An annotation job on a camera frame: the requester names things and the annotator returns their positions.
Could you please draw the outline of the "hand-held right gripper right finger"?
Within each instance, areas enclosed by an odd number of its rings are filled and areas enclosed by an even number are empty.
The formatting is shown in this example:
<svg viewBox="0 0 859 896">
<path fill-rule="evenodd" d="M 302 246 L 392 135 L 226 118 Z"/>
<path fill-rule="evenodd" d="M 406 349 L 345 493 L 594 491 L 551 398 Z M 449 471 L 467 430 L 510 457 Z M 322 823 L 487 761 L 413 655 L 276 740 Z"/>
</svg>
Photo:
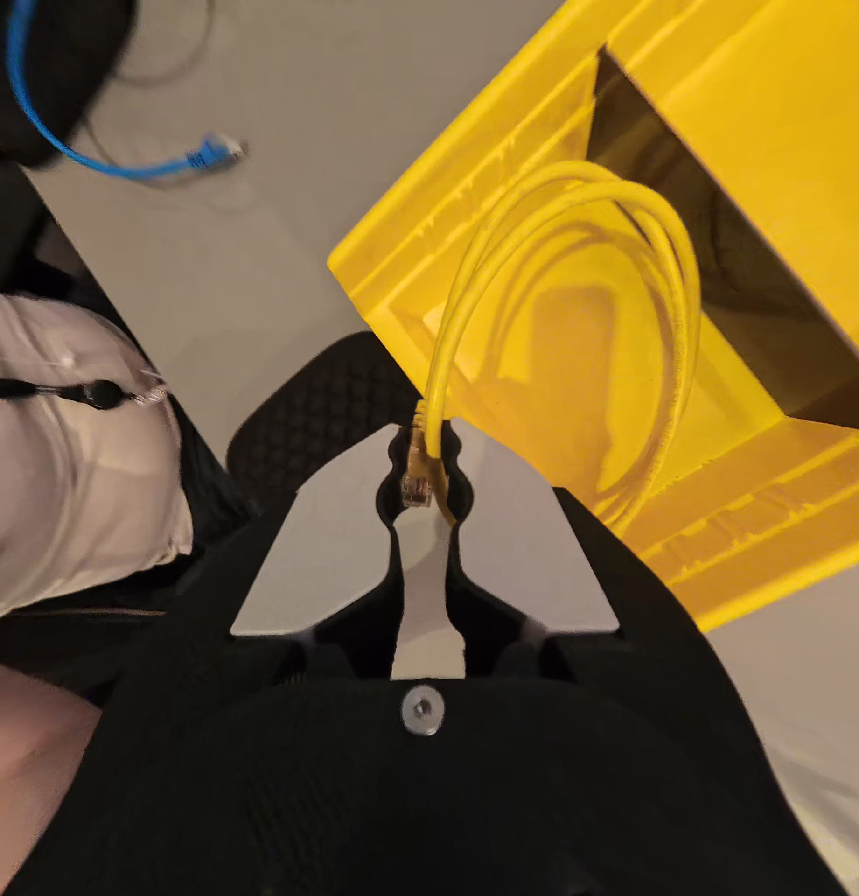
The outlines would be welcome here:
<svg viewBox="0 0 859 896">
<path fill-rule="evenodd" d="M 614 633 L 615 612 L 547 479 L 470 422 L 456 418 L 452 430 L 471 496 L 457 527 L 468 582 L 538 632 Z"/>
</svg>

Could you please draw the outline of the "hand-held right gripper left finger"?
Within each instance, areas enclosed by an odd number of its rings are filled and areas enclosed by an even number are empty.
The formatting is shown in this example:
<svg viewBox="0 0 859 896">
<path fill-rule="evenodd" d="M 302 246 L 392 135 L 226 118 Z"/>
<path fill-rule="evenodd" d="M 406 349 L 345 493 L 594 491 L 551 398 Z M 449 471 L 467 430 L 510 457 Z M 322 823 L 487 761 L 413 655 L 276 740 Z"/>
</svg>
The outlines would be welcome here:
<svg viewBox="0 0 859 896">
<path fill-rule="evenodd" d="M 299 489 L 230 627 L 244 636 L 314 639 L 383 581 L 391 534 L 377 498 L 392 472 L 394 424 L 324 464 Z"/>
</svg>

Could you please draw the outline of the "yellow plastic bin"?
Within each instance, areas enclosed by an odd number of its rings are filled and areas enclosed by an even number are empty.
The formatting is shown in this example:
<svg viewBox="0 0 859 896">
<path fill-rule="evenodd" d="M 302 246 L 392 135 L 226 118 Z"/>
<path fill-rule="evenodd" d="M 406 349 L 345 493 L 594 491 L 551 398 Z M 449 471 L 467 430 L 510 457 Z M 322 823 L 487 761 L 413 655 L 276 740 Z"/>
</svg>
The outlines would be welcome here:
<svg viewBox="0 0 859 896">
<path fill-rule="evenodd" d="M 564 2 L 327 263 L 704 632 L 859 563 L 859 2 Z"/>
</svg>

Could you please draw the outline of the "person's right forearm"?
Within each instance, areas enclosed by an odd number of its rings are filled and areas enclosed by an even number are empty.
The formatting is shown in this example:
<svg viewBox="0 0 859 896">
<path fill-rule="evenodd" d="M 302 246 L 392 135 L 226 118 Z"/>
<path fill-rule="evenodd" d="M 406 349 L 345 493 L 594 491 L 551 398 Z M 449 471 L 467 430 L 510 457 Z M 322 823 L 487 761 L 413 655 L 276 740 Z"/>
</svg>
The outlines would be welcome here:
<svg viewBox="0 0 859 896">
<path fill-rule="evenodd" d="M 101 712 L 0 665 L 0 894 L 60 807 Z"/>
</svg>

